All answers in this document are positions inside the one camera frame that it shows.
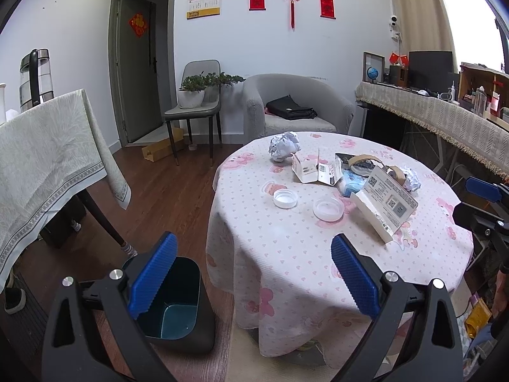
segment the gray chair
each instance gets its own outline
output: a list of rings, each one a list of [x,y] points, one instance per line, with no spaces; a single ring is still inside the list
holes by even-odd
[[[200,60],[192,61],[187,63],[184,68],[184,74],[182,75],[182,81],[188,76],[199,75],[203,73],[206,76],[208,73],[215,73],[219,75],[221,73],[221,66],[217,60]],[[187,131],[189,132],[189,141],[192,143],[192,132],[191,132],[191,119],[197,119],[201,117],[209,118],[209,148],[210,148],[210,165],[212,166],[212,159],[214,157],[214,116],[217,120],[217,134],[220,138],[220,145],[222,145],[221,136],[221,86],[205,89],[205,97],[200,107],[194,109],[183,109],[178,104],[173,109],[170,109],[164,113],[164,119],[168,126],[168,135],[170,136],[171,150],[177,165],[179,159],[177,158],[177,149],[175,148],[175,141],[173,139],[173,133],[171,131],[172,121],[187,121]]]
[[[318,117],[287,121],[265,114],[271,100],[290,95],[303,107],[315,109]],[[267,74],[252,76],[242,90],[245,143],[286,131],[332,132],[347,134],[355,106],[337,95],[327,84],[304,76]]]

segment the beige curtain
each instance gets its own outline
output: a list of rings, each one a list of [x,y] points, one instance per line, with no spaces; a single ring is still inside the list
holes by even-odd
[[[401,33],[401,55],[414,50],[452,51],[456,53],[444,0],[393,0]]]

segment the metal bolt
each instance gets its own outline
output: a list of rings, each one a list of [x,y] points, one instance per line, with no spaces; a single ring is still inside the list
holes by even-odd
[[[74,283],[74,279],[70,276],[66,277],[65,279],[62,280],[62,284],[65,286],[65,287],[69,287],[70,285],[72,285]]]
[[[395,272],[386,272],[385,273],[385,279],[388,281],[388,282],[391,282],[391,283],[394,283],[394,282],[397,282],[398,279],[399,279],[399,276],[397,273]]]
[[[434,279],[433,280],[433,285],[437,288],[437,289],[443,289],[445,284],[444,282],[442,282],[441,279]]]
[[[112,280],[119,280],[123,276],[124,276],[124,272],[118,268],[116,268],[115,270],[111,270],[111,272],[109,273],[109,278]]]

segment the red diamond-shaped fu sign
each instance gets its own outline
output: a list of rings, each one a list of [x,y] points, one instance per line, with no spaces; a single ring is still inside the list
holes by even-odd
[[[134,17],[131,18],[131,20],[129,20],[129,24],[131,25],[132,29],[134,30],[138,37],[141,37],[149,26],[141,13],[135,14]]]

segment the gray door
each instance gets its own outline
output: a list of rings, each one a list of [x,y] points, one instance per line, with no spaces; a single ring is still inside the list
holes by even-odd
[[[119,0],[116,66],[123,129],[134,142],[162,124],[157,89],[155,4]]]

